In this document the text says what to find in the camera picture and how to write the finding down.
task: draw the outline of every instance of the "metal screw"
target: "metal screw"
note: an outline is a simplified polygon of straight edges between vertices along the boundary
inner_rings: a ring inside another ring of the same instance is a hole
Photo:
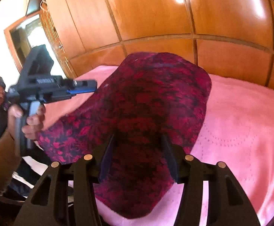
[[[59,165],[60,165],[60,163],[59,163],[58,161],[54,161],[54,162],[51,163],[51,167],[52,167],[52,168],[56,168],[56,167],[58,167]]]
[[[193,161],[194,157],[192,155],[186,155],[185,160],[186,161]]]
[[[218,165],[220,168],[225,168],[225,167],[226,167],[226,163],[225,163],[225,162],[222,162],[222,161],[220,161],[217,165]]]
[[[90,154],[87,154],[87,155],[84,156],[85,161],[90,161],[90,160],[92,160],[92,158],[93,158],[93,156],[90,155]]]

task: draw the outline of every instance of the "white wall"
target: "white wall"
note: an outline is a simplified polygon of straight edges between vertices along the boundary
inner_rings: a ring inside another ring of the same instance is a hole
[[[8,49],[3,30],[24,17],[26,8],[26,0],[0,1],[0,76],[7,88],[17,82],[19,72]]]

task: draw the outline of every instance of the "brown sleeve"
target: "brown sleeve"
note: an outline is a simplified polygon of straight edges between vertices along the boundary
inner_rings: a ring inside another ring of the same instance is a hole
[[[20,161],[21,157],[15,154],[15,142],[9,132],[5,131],[0,138],[0,193],[5,190]]]

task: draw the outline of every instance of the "bed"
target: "bed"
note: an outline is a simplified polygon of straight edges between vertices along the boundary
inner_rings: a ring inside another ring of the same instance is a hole
[[[78,79],[96,79],[101,85],[116,69],[99,66]],[[206,118],[192,155],[206,163],[226,162],[252,202],[261,225],[267,225],[274,216],[274,90],[241,80],[210,77],[212,91]],[[91,95],[46,105],[44,129]],[[97,200],[98,211],[111,225],[173,225],[182,190],[183,185],[174,184],[143,218],[123,218]],[[204,184],[201,226],[206,225],[207,206],[208,185]]]

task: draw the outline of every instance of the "finger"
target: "finger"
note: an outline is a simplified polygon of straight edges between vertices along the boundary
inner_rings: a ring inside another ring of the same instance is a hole
[[[26,119],[26,123],[32,126],[32,125],[38,125],[42,123],[44,120],[45,120],[44,115],[32,115]]]
[[[13,105],[9,108],[8,115],[19,118],[23,115],[23,111],[19,106]]]
[[[38,108],[38,110],[37,110],[37,114],[38,115],[44,115],[45,111],[46,111],[45,106],[44,105],[40,105],[39,108]]]
[[[38,124],[38,125],[33,125],[33,126],[26,125],[26,126],[22,127],[22,132],[24,134],[33,134],[33,133],[41,131],[42,129],[43,129],[43,123]]]
[[[37,133],[25,134],[25,137],[30,140],[37,140]]]

